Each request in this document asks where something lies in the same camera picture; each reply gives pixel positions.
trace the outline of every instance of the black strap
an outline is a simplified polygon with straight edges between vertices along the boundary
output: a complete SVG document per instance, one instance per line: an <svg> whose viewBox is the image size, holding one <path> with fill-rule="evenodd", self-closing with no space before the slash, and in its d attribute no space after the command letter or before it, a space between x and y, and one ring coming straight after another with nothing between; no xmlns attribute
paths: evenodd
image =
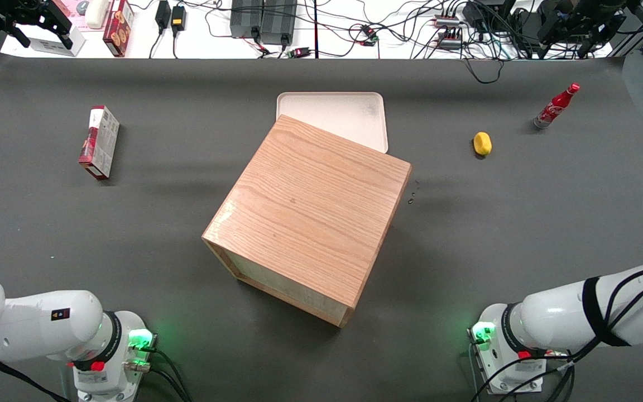
<svg viewBox="0 0 643 402"><path fill-rule="evenodd" d="M86 361L74 361L74 366L80 371L91 371L91 364L96 361L102 361L107 363L115 354L116 349L118 349L118 344L121 342L121 321L118 320L118 317L112 311L104 311L113 324L113 332L111 334L111 340L108 341L108 345L105 346L102 352L97 354L96 357L88 359Z"/></svg>
<svg viewBox="0 0 643 402"><path fill-rule="evenodd" d="M582 308L584 308L584 316L587 318L589 326L592 327L597 339L609 346L631 346L607 328L597 300L597 282L599 282L599 276L590 277L584 281L582 289Z"/></svg>

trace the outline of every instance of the power adapter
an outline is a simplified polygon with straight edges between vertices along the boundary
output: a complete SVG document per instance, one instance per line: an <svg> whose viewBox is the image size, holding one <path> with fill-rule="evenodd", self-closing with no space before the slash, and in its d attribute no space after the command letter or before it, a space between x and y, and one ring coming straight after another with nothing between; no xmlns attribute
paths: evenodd
<svg viewBox="0 0 643 402"><path fill-rule="evenodd" d="M289 57L289 59L301 59L302 57L309 56L309 54L311 54L311 50L309 50L308 47L301 47L288 51L286 56Z"/></svg>
<svg viewBox="0 0 643 402"><path fill-rule="evenodd" d="M158 11L155 13L155 22L158 24L158 34L163 34L163 31L168 28L170 15L170 4L168 4L167 0L161 0L158 3Z"/></svg>
<svg viewBox="0 0 643 402"><path fill-rule="evenodd" d="M179 31L185 30L185 17L187 12L184 6L173 7L172 22L170 23L173 28L173 38L178 35Z"/></svg>

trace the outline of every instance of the wood grain surface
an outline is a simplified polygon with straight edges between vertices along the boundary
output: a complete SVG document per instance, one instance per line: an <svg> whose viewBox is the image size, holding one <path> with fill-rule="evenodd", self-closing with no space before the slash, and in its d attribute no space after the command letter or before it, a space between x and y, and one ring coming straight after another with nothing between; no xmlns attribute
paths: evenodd
<svg viewBox="0 0 643 402"><path fill-rule="evenodd" d="M281 275L354 309L410 173L408 162L281 116L202 237L237 277ZM255 264L235 267L241 258ZM251 273L257 265L278 275Z"/></svg>

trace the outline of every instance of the label sticker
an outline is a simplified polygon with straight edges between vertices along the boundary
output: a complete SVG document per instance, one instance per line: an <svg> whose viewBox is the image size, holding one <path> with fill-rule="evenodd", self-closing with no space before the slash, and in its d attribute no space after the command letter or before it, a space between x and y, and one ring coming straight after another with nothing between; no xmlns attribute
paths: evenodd
<svg viewBox="0 0 643 402"><path fill-rule="evenodd" d="M105 371L79 371L81 384L102 384L106 381L108 381L108 374Z"/></svg>
<svg viewBox="0 0 643 402"><path fill-rule="evenodd" d="M71 317L70 308L59 308L59 310L51 311L51 321L66 320Z"/></svg>

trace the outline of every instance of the red soda bottle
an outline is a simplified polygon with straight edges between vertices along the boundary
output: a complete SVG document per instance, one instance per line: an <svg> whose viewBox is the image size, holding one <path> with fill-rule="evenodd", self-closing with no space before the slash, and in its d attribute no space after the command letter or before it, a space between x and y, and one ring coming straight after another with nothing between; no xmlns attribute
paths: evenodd
<svg viewBox="0 0 643 402"><path fill-rule="evenodd" d="M547 128L552 121L559 116L560 113L569 105L569 101L572 100L572 95L576 94L579 91L579 84L573 82L572 85L567 88L567 91L562 92L562 94L557 95L552 98L552 100L547 104L538 116L533 119L533 123L538 126L539 129Z"/></svg>

